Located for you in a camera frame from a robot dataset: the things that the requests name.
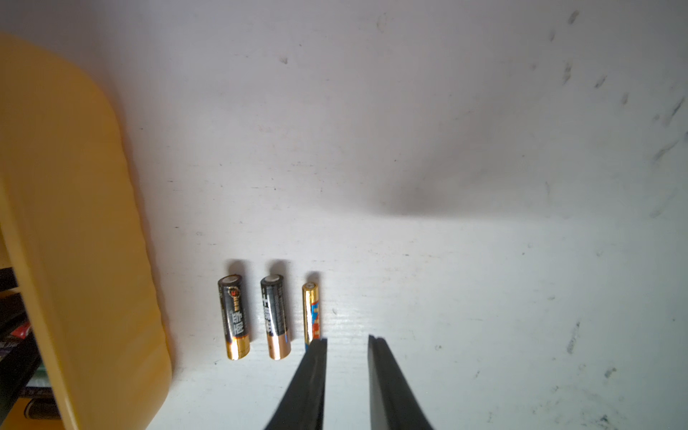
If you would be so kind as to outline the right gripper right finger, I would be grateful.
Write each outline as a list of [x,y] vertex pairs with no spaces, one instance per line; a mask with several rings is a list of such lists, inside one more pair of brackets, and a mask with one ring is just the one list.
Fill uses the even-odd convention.
[[372,429],[432,429],[384,338],[368,336]]

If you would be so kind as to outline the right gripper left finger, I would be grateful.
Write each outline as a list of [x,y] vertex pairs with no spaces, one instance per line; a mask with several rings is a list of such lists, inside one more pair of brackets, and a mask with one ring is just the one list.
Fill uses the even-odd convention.
[[327,365],[327,340],[313,340],[266,429],[321,430]]

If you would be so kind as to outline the gold blue slim battery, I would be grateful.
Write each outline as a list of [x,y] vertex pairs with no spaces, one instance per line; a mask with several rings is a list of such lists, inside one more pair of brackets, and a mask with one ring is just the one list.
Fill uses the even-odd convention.
[[320,290],[314,282],[307,282],[302,287],[302,305],[304,315],[304,335],[306,349],[314,340],[321,338]]

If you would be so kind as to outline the black gold slim battery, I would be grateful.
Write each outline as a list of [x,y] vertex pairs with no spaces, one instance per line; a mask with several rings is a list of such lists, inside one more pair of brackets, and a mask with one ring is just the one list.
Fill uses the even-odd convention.
[[269,355],[273,360],[282,360],[291,351],[283,277],[279,274],[271,274],[263,278],[261,292]]

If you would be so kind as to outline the black copper battery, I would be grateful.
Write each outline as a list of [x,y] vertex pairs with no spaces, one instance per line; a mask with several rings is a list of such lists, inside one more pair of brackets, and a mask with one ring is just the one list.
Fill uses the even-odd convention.
[[243,278],[231,274],[218,281],[222,323],[230,360],[240,360],[250,351],[247,315],[243,307]]

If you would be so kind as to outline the yellow plastic storage box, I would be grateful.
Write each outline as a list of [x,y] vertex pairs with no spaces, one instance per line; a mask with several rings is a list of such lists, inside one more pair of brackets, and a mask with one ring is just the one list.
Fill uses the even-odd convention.
[[116,114],[77,66],[1,37],[1,231],[67,429],[143,429],[172,365]]

